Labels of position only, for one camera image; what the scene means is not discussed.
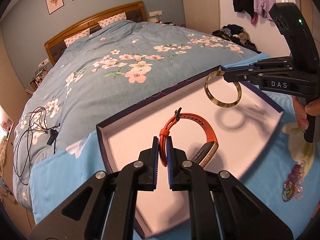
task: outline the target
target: blue-gray comforter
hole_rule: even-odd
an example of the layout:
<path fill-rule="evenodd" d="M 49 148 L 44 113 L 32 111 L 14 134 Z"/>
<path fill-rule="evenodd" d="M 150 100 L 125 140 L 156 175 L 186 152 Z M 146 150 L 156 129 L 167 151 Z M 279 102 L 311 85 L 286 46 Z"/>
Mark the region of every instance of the blue-gray comforter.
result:
<path fill-rule="evenodd" d="M 13 176 L 17 200 L 32 211 L 30 188 L 24 185 L 29 168 L 54 152 L 43 128 L 60 123 L 56 151 L 66 149 L 127 107 L 212 67 L 254 55 L 217 37 L 146 22 L 114 22 L 75 41 L 28 101 L 15 129 L 19 175 L 28 156 L 27 138 L 31 146 L 31 165 L 27 161 L 23 174 Z M 42 111 L 33 113 L 37 107 Z M 33 132 L 27 136 L 29 124 Z"/>

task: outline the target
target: bed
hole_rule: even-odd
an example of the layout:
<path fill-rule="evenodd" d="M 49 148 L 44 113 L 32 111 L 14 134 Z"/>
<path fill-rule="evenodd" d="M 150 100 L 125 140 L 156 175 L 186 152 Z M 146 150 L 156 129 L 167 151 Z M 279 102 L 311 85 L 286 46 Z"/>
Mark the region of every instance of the bed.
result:
<path fill-rule="evenodd" d="M 125 13 L 127 19 L 99 26 L 98 21 L 119 13 Z M 105 170 L 96 124 L 214 66 L 233 67 L 268 57 L 211 35 L 146 20 L 139 1 L 88 17 L 45 43 L 54 67 L 27 102 L 14 141 L 14 194 L 33 212 L 36 223 L 96 171 Z M 89 36 L 66 46 L 65 39 L 88 28 Z M 268 147 L 242 182 L 297 237 L 320 199 L 318 147 L 307 153 L 290 151 L 294 142 L 303 138 L 294 124 L 291 97 L 266 94 L 285 113 Z M 35 114 L 38 107 L 42 111 Z M 26 133 L 29 124 L 37 130 L 32 136 Z M 51 146 L 47 144 L 50 133 L 40 128 L 45 126 L 59 131 Z M 299 202 L 284 203 L 283 182 L 302 155 L 308 157 L 305 196 Z M 189 235 L 186 223 L 154 239 L 189 239 Z"/>

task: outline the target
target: orange watch strap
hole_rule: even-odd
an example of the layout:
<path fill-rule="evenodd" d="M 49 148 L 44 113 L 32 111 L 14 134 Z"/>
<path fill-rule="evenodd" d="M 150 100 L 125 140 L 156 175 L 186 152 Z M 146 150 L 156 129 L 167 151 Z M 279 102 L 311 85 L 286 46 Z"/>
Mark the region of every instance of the orange watch strap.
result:
<path fill-rule="evenodd" d="M 180 114 L 180 118 L 182 119 L 189 119 L 192 121 L 195 121 L 196 123 L 198 123 L 202 129 L 204 130 L 206 136 L 207 136 L 207 142 L 218 142 L 217 137 L 211 127 L 211 125 L 207 122 L 207 120 L 205 120 L 204 118 L 202 118 L 201 116 L 197 115 L 197 114 L 191 114 L 191 113 L 183 113 Z M 160 155 L 160 160 L 161 163 L 164 167 L 167 166 L 167 155 L 165 152 L 165 142 L 167 137 L 169 136 L 169 130 L 171 129 L 172 126 L 174 126 L 177 122 L 177 118 L 176 116 L 173 116 L 164 126 L 163 129 L 161 129 L 160 131 L 160 140 L 159 140 L 159 155 Z"/>

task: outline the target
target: blue fabric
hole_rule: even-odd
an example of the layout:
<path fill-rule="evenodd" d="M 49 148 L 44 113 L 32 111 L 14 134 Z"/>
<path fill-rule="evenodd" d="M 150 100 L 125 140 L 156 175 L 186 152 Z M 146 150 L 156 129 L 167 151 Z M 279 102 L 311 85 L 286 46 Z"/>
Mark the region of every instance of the blue fabric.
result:
<path fill-rule="evenodd" d="M 134 23 L 126 20 L 107 25 L 94 34 L 74 41 L 50 70 L 27 102 L 15 129 L 16 170 L 21 174 L 28 158 L 27 140 L 32 140 L 31 169 L 53 155 L 47 145 L 50 134 L 37 123 L 46 117 L 47 127 L 56 126 L 57 151 L 81 140 L 95 125 L 116 113 L 185 79 L 218 65 L 232 64 L 255 56 L 246 48 L 218 37 L 177 26 Z M 40 116 L 32 113 L 37 107 Z M 29 123 L 38 130 L 22 134 Z M 29 181 L 29 162 L 20 178 Z M 32 212 L 30 187 L 13 175 L 18 202 Z"/>
<path fill-rule="evenodd" d="M 268 57 L 257 55 L 230 66 L 246 65 Z M 285 203 L 281 199 L 283 182 L 295 164 L 288 151 L 288 135 L 281 132 L 284 124 L 295 122 L 291 96 L 265 92 L 284 109 L 284 115 L 273 134 L 267 148 L 242 178 L 243 184 L 268 206 L 298 237 L 310 220 L 320 199 L 320 157 L 318 149 L 313 165 L 303 183 L 302 200 Z M 104 170 L 96 132 L 75 143 L 67 150 L 57 152 L 32 169 L 30 186 L 33 212 L 36 223 L 39 223 L 72 192 L 81 186 L 90 176 Z M 134 240 L 140 237 L 134 233 Z M 152 240 L 185 240 L 190 239 L 190 224 L 180 226 L 151 238 Z"/>

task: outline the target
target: gray-blue wall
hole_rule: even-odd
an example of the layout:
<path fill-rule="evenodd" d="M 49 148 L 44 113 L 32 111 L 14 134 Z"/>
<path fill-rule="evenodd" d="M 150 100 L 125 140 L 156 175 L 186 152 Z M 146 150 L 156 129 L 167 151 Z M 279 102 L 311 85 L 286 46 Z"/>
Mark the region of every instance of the gray-blue wall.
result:
<path fill-rule="evenodd" d="M 48 56 L 43 44 L 74 23 L 106 9 L 139 0 L 63 0 L 48 13 L 45 0 L 20 0 L 1 22 L 4 44 L 12 66 L 25 88 L 30 88 L 38 65 Z M 185 23 L 183 0 L 142 0 L 147 12 L 162 10 L 164 22 Z"/>

